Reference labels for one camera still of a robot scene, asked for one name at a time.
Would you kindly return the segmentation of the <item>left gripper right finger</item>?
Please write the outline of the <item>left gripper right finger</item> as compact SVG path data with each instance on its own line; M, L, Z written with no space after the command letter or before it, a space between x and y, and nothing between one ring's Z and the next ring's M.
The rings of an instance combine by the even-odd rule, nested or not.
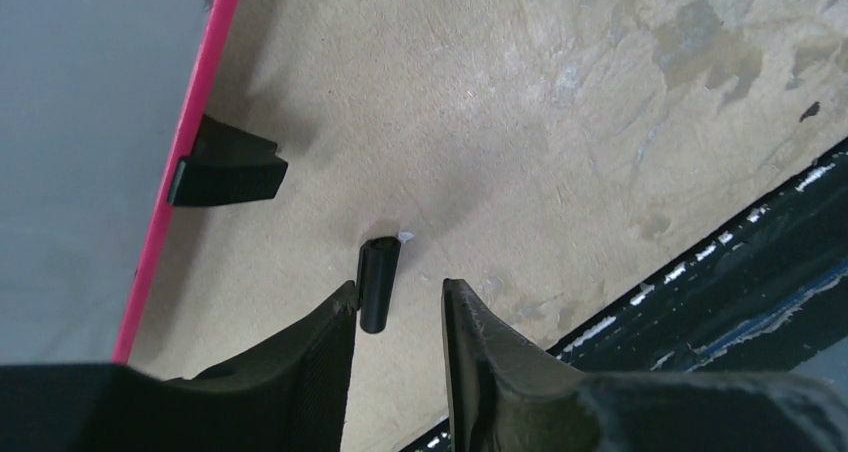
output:
M790 373L586 373L442 285L456 451L843 451L847 407Z

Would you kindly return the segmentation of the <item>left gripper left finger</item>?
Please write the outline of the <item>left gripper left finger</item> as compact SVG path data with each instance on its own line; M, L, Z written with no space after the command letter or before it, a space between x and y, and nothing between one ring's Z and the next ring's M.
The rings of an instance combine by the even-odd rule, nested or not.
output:
M5 366L5 451L336 451L358 291L343 283L304 318L191 379L118 364Z

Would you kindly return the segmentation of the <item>black marker cap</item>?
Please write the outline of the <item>black marker cap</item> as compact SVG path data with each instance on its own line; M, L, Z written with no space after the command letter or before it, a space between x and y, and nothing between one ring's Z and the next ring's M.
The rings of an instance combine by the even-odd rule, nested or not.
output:
M402 243L385 236L366 241L359 251L356 284L360 296L360 327L381 333L387 324Z

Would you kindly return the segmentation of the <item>pink-framed whiteboard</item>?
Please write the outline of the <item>pink-framed whiteboard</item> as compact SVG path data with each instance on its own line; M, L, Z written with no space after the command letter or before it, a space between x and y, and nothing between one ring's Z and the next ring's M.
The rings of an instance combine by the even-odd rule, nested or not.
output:
M123 362L238 0L1 0L1 361Z

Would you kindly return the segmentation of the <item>left black whiteboard foot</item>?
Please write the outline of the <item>left black whiteboard foot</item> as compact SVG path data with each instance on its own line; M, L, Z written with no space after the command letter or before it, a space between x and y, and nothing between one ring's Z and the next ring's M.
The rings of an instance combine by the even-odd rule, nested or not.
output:
M203 115L168 190L175 207L216 207L274 198L288 169L278 144Z

